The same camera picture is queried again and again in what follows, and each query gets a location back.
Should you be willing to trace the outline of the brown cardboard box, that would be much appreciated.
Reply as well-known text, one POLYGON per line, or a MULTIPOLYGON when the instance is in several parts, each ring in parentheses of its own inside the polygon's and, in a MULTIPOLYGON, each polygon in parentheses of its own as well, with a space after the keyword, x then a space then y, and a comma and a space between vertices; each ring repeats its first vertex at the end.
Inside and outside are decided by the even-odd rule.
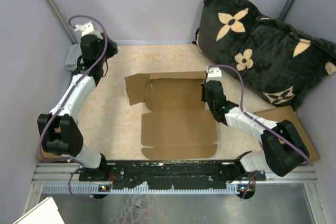
POLYGON ((142 154, 150 160, 211 158, 217 125, 202 98, 202 71, 137 73, 125 78, 129 104, 143 103, 142 154))

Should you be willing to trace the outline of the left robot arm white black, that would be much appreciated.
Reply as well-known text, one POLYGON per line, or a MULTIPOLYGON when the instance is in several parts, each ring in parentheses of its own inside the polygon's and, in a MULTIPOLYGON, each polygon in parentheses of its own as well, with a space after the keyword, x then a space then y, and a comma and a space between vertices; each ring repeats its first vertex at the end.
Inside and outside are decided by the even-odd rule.
POLYGON ((90 178, 104 180, 109 174, 106 158, 84 144, 77 118, 89 94, 106 76, 107 59, 116 55, 118 48, 104 33, 82 36, 79 46, 81 54, 75 57, 69 88, 49 113, 37 119, 40 145, 45 153, 80 164, 90 178))

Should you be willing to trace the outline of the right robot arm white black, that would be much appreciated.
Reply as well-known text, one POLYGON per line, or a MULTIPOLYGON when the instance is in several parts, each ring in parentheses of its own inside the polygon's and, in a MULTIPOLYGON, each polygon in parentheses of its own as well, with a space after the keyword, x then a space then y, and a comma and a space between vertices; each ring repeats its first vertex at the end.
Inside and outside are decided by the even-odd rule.
POLYGON ((243 154, 237 160, 234 174, 246 180, 253 172, 270 170, 280 177, 303 163, 309 164, 309 151, 295 125, 288 120, 267 120, 243 110, 227 100, 220 81, 201 84, 202 101, 207 103, 215 121, 234 127, 255 138, 262 146, 259 152, 243 154))

